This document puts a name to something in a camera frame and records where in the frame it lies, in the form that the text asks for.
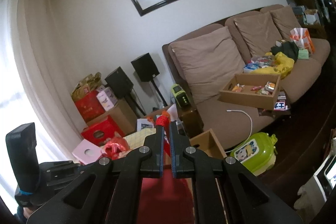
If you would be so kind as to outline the yellow checkered tablecloth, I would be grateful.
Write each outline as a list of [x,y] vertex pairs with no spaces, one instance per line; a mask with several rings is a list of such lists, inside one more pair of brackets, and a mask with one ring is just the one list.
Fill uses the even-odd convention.
[[132,133],[124,137],[131,150],[143,146],[145,138],[156,133],[155,128],[144,128],[141,131]]

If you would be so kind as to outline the left beige sofa cushion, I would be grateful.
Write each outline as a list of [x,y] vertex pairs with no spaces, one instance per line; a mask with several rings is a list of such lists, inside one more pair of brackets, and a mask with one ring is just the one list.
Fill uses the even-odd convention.
[[218,95],[234,75],[243,72],[245,66],[228,27],[197,38],[172,42],[170,49],[196,104]]

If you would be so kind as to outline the gold foil gift bag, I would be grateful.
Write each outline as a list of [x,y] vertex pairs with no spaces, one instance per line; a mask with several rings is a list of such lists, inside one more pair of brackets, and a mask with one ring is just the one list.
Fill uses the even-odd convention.
[[73,102],[84,98],[90,92],[98,89],[102,85],[101,73],[97,72],[95,75],[89,74],[80,80],[71,93]]

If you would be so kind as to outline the green black portable device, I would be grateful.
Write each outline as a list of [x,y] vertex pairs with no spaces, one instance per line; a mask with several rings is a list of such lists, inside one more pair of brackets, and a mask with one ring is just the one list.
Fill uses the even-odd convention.
[[187,93],[181,87],[181,85],[173,84],[173,86],[171,87],[171,92],[180,108],[189,107],[191,105]]

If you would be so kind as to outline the green cartoon kids case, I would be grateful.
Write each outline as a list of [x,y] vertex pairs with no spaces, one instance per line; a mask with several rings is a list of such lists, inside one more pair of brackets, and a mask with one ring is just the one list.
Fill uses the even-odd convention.
[[258,132],[249,137],[245,143],[231,151],[230,156],[244,165],[255,176],[271,169],[276,161],[277,138],[275,134]]

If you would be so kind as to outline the black speaker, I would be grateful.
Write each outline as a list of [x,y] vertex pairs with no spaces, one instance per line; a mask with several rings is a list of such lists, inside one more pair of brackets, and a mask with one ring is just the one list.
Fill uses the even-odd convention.
[[159,75],[159,70],[150,53],[139,56],[131,61],[131,64],[142,82],[150,82]]
[[134,87],[134,84],[121,67],[118,67],[107,75],[105,81],[118,99],[124,98],[130,94]]

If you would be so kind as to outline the beige sofa cushion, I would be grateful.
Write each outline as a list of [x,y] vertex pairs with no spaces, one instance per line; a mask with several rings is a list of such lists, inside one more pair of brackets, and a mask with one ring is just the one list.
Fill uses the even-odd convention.
[[234,19],[235,26],[247,44],[250,54],[263,56],[276,46],[282,36],[273,22],[270,12]]
[[290,40],[291,30],[301,28],[290,6],[285,6],[270,12],[273,22],[284,40]]
[[170,49],[196,104],[218,95],[234,75],[243,72],[245,66],[228,27],[197,38],[172,42]]

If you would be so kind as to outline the left black speaker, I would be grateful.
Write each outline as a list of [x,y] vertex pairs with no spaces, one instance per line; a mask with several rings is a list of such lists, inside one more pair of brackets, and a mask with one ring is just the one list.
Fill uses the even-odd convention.
[[107,75],[105,81],[118,99],[124,98],[130,94],[134,87],[134,84],[121,67],[118,67]]

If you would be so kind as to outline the shiny red foil decoration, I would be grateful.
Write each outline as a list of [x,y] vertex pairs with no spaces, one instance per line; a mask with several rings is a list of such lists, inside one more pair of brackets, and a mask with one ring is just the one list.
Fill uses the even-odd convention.
[[117,160],[126,156],[130,147],[124,138],[115,136],[104,145],[102,151],[104,156],[111,160]]

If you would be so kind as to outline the brown fabric sofa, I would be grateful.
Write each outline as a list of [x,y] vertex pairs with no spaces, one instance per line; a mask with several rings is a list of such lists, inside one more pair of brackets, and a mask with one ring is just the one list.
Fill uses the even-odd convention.
[[271,52],[298,25],[289,6],[271,5],[163,46],[170,71],[191,102],[192,113],[183,121],[188,137],[211,129],[223,148],[233,147],[274,122],[259,110],[272,110],[280,90],[295,103],[311,89],[330,54],[327,40],[314,38],[306,60]]

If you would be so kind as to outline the red cartoon gift bag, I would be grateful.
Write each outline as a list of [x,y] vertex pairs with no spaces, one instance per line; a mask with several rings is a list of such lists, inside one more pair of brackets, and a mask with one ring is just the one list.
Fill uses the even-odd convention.
[[194,204],[186,179],[173,178],[169,144],[170,114],[163,111],[155,124],[165,129],[163,175],[142,180],[137,223],[194,223]]

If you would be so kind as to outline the red gift box upright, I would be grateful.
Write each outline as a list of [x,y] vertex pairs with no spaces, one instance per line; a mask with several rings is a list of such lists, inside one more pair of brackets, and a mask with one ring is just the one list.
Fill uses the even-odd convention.
[[94,90],[75,102],[75,106],[86,123],[99,117],[105,112],[105,109],[97,99],[97,95],[98,91]]

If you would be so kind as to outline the cardboard tray with snacks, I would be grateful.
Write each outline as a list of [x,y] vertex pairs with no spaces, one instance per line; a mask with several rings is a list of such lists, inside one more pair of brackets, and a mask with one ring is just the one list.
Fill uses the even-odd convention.
[[[274,84],[271,94],[258,94],[253,87],[264,88],[267,83]],[[273,110],[280,88],[280,76],[278,75],[253,75],[250,73],[236,74],[220,90],[219,100],[235,105],[249,106],[266,110]]]

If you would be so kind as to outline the orange white paper bag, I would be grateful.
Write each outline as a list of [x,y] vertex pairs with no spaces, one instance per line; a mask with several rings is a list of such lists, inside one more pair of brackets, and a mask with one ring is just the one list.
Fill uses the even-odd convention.
[[300,50],[306,49],[310,54],[315,53],[315,47],[307,28],[294,28],[290,31],[290,39]]

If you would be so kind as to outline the pink flat box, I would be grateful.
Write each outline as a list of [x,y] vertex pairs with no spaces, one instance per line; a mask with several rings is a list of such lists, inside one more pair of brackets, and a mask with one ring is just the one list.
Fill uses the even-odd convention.
[[72,155],[82,164],[87,165],[100,159],[102,149],[90,141],[83,139],[72,151]]

